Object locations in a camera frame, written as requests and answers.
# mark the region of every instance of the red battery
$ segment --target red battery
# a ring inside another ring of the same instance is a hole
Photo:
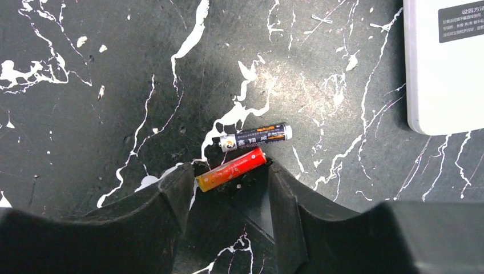
[[[262,152],[262,149],[258,147],[241,157],[198,176],[196,179],[200,189],[205,192],[265,164],[266,162],[265,154]]]

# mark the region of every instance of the battery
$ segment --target battery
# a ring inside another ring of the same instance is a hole
[[[203,192],[218,187],[267,162],[260,147],[196,177]]]
[[[262,144],[285,141],[291,138],[291,126],[288,123],[280,123],[221,136],[219,146],[223,152],[228,152],[242,148],[258,147]]]

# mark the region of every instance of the black battery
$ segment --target black battery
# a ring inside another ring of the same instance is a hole
[[[258,147],[263,144],[285,141],[291,138],[291,126],[288,123],[280,123],[221,136],[219,146],[223,152],[228,152],[242,148]]]

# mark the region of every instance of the black label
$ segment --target black label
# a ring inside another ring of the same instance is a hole
[[[439,10],[439,42],[484,34],[484,1]]]
[[[283,124],[242,131],[235,135],[238,148],[257,147],[261,144],[286,140],[287,135]]]

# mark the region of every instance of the marble countertop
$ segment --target marble countertop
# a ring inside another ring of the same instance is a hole
[[[401,1],[17,0],[0,26],[3,206],[81,215],[278,122],[264,151],[356,211],[484,196],[483,133],[407,125]]]

